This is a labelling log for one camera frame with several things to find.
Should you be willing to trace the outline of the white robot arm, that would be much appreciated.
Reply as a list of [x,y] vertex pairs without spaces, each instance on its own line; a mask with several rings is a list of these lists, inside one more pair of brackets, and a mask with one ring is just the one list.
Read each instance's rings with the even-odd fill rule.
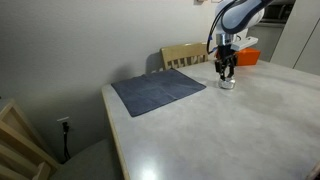
[[232,48],[237,33],[256,25],[264,15],[264,9],[273,0],[221,0],[215,9],[215,19],[208,35],[210,45],[214,34],[217,44],[216,72],[221,82],[234,83],[236,50]]

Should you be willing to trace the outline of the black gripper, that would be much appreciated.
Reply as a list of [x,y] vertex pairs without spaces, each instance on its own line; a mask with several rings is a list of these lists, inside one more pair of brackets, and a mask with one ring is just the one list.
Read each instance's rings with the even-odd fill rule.
[[229,74],[227,78],[234,77],[234,70],[236,65],[235,51],[231,49],[230,45],[219,45],[216,53],[217,60],[215,61],[216,71],[220,75],[220,79],[225,81],[225,69],[229,67]]

